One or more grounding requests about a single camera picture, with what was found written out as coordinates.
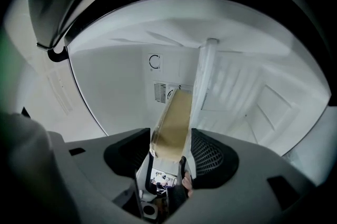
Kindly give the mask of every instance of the ventilation grille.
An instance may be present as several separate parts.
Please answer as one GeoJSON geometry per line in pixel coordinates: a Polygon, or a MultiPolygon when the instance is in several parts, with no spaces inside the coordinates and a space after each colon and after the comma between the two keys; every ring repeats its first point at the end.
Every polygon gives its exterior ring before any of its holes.
{"type": "Polygon", "coordinates": [[[154,84],[154,99],[159,103],[166,103],[166,84],[154,84]]]}
{"type": "Polygon", "coordinates": [[[196,176],[205,175],[223,162],[222,152],[197,135],[192,139],[191,152],[195,161],[196,176]]]}
{"type": "Polygon", "coordinates": [[[205,94],[205,98],[204,98],[204,101],[202,102],[202,106],[201,106],[201,110],[204,109],[204,105],[205,105],[205,102],[206,102],[206,99],[207,99],[207,94],[205,94]]]}

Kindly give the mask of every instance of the hand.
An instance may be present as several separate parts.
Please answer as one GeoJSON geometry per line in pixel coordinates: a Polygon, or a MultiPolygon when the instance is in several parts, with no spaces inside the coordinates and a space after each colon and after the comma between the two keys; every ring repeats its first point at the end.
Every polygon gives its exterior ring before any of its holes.
{"type": "Polygon", "coordinates": [[[188,190],[187,195],[191,197],[193,194],[192,178],[188,171],[185,173],[185,177],[183,178],[183,186],[188,190]]]}

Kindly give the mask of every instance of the air vent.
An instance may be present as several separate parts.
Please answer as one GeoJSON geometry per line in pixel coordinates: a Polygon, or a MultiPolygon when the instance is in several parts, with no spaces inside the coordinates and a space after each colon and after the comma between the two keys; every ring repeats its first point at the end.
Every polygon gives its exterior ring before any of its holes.
{"type": "Polygon", "coordinates": [[[207,99],[207,93],[205,94],[204,101],[202,102],[201,110],[204,109],[204,105],[205,105],[206,99],[207,99]]]}
{"type": "Polygon", "coordinates": [[[166,103],[166,84],[154,83],[154,99],[159,103],[166,103]]]}

